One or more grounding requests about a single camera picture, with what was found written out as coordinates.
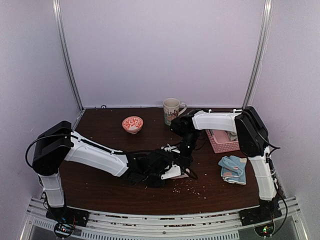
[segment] wooden table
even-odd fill
[[[122,121],[140,116],[142,130],[129,134]],[[87,109],[76,131],[86,138],[113,149],[134,151],[157,149],[181,138],[164,124],[162,108]],[[205,140],[198,140],[200,146]],[[93,167],[64,161],[61,179],[67,204],[72,207],[124,214],[174,215],[219,212],[259,204],[258,185],[250,162],[247,162],[246,185],[224,182],[219,160],[226,155],[243,157],[240,151],[215,154],[207,140],[193,152],[191,168],[199,179],[168,180],[163,188],[149,188],[144,183],[131,185],[126,179]]]

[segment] blue cloth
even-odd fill
[[[230,184],[246,185],[247,159],[237,156],[224,156],[218,163],[221,169],[221,177]]]

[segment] white wall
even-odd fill
[[[242,106],[264,0],[61,0],[86,107]]]
[[[253,105],[271,143],[288,197],[296,196],[311,239],[320,225],[320,1],[274,1]]]
[[[24,160],[29,143],[78,115],[51,0],[0,1],[0,233],[18,237],[36,173]]]

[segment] pink basket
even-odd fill
[[[230,141],[226,131],[205,130],[216,154],[239,150],[238,141]]]

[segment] small bowl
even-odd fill
[[[138,116],[129,116],[122,122],[123,129],[130,133],[130,134],[136,134],[142,129],[142,126],[144,124],[144,121],[141,117]]]

